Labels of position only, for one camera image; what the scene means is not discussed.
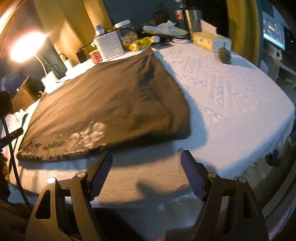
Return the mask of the dark brown t-shirt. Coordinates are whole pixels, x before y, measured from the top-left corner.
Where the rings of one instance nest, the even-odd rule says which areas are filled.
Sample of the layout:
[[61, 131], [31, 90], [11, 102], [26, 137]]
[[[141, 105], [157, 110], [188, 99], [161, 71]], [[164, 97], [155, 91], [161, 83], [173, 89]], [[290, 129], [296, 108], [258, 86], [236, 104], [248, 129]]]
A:
[[44, 93], [20, 143], [19, 160], [58, 162], [190, 135], [190, 109], [151, 49], [96, 64]]

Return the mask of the brown cardboard box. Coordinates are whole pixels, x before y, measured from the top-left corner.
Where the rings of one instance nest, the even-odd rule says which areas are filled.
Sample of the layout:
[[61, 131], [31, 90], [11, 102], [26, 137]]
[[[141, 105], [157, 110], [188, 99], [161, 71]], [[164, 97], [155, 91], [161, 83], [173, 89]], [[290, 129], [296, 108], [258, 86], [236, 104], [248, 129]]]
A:
[[34, 83], [27, 81], [23, 84], [20, 90], [12, 98], [13, 113], [25, 111], [31, 104], [36, 102], [44, 92], [44, 85], [34, 85]]

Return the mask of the white power strip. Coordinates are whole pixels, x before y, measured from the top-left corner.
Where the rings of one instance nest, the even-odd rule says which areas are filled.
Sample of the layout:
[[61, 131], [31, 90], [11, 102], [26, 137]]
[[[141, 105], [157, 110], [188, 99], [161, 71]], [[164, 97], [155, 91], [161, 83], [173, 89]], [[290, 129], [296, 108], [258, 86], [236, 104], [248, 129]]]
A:
[[95, 64], [93, 63], [92, 59], [88, 59], [87, 61], [83, 63], [79, 63], [78, 65], [74, 66], [70, 70], [67, 70], [65, 73], [65, 76], [61, 79], [58, 79], [56, 83], [61, 83], [63, 81], [73, 79], [83, 73], [85, 73], [87, 70], [91, 69], [94, 67]]

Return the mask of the white usb charger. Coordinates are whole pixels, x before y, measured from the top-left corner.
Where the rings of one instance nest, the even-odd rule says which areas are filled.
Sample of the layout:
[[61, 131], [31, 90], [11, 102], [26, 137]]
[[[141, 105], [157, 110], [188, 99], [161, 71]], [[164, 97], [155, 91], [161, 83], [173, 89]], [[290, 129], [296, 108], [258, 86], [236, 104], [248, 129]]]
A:
[[70, 59], [66, 59], [64, 61], [64, 65], [65, 65], [65, 67], [66, 67], [67, 70], [70, 70], [70, 69], [73, 68], [73, 63], [72, 63], [72, 61]]

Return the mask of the black power adapter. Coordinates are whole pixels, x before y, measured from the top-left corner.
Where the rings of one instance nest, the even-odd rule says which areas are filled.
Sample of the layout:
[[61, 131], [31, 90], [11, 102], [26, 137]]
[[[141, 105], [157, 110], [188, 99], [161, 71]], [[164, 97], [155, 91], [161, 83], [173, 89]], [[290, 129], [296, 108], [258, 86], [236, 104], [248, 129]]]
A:
[[88, 60], [87, 54], [86, 54], [84, 49], [79, 50], [78, 52], [76, 52], [76, 56], [77, 56], [80, 63], [84, 63], [85, 61]]

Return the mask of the red round tin can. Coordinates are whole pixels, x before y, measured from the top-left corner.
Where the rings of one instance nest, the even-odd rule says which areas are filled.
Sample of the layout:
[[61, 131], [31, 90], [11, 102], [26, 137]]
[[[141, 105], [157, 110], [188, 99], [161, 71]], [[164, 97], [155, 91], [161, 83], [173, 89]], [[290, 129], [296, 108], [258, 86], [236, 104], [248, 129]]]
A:
[[102, 61], [102, 57], [97, 49], [91, 51], [89, 53], [89, 56], [92, 59], [94, 64], [100, 63]]

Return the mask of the white perforated plastic basket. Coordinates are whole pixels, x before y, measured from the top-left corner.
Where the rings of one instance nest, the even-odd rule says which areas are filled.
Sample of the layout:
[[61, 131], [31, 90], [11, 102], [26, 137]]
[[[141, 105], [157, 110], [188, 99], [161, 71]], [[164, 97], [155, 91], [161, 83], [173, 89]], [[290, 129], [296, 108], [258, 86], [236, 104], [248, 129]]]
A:
[[94, 43], [103, 61], [111, 60], [125, 53], [116, 31], [95, 37]]

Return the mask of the blue white spray bottle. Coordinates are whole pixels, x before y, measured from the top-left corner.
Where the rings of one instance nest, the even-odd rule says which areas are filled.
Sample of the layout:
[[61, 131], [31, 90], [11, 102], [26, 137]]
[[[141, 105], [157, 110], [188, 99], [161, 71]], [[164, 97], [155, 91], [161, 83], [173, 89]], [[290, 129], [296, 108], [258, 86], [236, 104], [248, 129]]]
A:
[[105, 33], [105, 30], [102, 27], [102, 25], [96, 25], [95, 26], [95, 37], [103, 35], [104, 33]]

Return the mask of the small dark fuzzy object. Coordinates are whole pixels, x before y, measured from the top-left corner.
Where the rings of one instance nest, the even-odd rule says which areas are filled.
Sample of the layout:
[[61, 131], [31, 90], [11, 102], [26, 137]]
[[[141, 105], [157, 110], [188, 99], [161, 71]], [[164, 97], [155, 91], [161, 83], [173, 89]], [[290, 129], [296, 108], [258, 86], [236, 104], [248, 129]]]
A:
[[218, 49], [217, 56], [221, 63], [231, 64], [231, 52], [226, 49], [225, 43]]

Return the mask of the clear jar white lid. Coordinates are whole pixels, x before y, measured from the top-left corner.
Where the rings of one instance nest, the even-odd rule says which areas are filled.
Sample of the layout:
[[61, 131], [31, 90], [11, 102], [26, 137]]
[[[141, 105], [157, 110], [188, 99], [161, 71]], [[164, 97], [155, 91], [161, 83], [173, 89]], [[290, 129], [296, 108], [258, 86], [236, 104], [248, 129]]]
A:
[[121, 43], [126, 50], [134, 41], [138, 40], [137, 32], [130, 20], [124, 20], [115, 24], [114, 30], [117, 30]]

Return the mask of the white mug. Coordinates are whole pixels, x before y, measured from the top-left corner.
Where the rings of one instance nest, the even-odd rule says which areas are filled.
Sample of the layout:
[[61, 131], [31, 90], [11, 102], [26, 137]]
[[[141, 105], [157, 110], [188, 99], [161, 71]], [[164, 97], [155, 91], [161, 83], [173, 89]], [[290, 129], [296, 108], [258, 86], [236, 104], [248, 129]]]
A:
[[281, 61], [282, 60], [282, 52], [281, 50], [274, 47], [272, 44], [266, 44], [267, 53], [274, 59]]

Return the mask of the yellow snack bag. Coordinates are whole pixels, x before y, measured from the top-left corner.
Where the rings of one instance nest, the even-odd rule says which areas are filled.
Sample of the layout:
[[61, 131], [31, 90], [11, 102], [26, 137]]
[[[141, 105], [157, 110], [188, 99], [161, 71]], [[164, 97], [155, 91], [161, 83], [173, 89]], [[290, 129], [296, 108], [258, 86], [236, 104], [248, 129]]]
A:
[[140, 51], [142, 49], [146, 49], [149, 46], [151, 46], [154, 43], [153, 38], [151, 37], [144, 37], [142, 39], [138, 39], [134, 42], [132, 42], [129, 46], [128, 46], [128, 50], [129, 51]]

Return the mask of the yellow tissue box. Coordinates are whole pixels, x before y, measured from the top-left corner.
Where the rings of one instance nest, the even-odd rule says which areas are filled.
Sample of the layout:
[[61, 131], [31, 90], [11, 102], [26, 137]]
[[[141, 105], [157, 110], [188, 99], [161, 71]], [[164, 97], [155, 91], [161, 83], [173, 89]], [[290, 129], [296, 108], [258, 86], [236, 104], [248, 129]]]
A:
[[222, 35], [213, 35], [208, 32], [193, 33], [193, 43], [209, 52], [217, 53], [219, 48], [232, 49], [232, 41]]

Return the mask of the black phone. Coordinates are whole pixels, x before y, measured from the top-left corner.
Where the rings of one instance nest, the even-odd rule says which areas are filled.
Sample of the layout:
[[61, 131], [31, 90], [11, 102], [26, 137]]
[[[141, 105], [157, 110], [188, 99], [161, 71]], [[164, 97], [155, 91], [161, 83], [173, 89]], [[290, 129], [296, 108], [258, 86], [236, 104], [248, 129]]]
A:
[[172, 47], [172, 44], [167, 43], [167, 42], [158, 42], [158, 43], [152, 44], [151, 47], [156, 50], [161, 50], [161, 49]]

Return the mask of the computer monitor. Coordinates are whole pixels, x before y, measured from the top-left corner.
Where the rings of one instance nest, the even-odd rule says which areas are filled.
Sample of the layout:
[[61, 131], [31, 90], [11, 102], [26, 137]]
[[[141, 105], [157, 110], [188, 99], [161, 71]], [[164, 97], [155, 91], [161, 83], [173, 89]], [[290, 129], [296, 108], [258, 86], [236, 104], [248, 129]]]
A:
[[264, 39], [267, 39], [280, 49], [285, 50], [285, 35], [283, 26], [264, 11], [262, 12], [262, 19]]

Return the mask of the white crumpled plastic bag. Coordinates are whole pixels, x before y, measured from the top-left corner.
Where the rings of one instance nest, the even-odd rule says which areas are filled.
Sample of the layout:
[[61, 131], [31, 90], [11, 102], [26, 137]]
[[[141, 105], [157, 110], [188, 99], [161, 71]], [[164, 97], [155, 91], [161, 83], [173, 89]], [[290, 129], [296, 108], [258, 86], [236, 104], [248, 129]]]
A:
[[175, 23], [168, 20], [166, 23], [162, 23], [157, 26], [143, 26], [142, 30], [150, 35], [165, 35], [171, 37], [184, 37], [188, 35], [186, 30], [178, 28], [175, 25]]

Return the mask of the plastic water bottle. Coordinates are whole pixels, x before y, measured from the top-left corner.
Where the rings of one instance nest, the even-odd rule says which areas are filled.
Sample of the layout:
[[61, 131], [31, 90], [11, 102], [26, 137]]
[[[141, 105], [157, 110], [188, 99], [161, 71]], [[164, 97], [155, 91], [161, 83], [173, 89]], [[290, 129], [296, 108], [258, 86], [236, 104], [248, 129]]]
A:
[[175, 10], [175, 15], [176, 15], [178, 27], [183, 30], [187, 30], [186, 20], [185, 20], [184, 13], [183, 13], [183, 10], [186, 9], [186, 5], [183, 3], [182, 0], [175, 0], [175, 2], [177, 4], [177, 8]]

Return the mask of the stainless steel tumbler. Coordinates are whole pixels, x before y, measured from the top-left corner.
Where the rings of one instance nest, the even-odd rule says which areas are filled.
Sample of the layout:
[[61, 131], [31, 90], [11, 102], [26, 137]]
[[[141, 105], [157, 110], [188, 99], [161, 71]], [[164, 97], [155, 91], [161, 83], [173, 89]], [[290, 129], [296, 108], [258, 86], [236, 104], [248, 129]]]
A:
[[193, 39], [193, 34], [196, 32], [201, 32], [201, 23], [202, 11], [197, 8], [186, 9], [185, 10], [185, 19], [187, 23], [187, 28], [190, 33], [191, 40]]

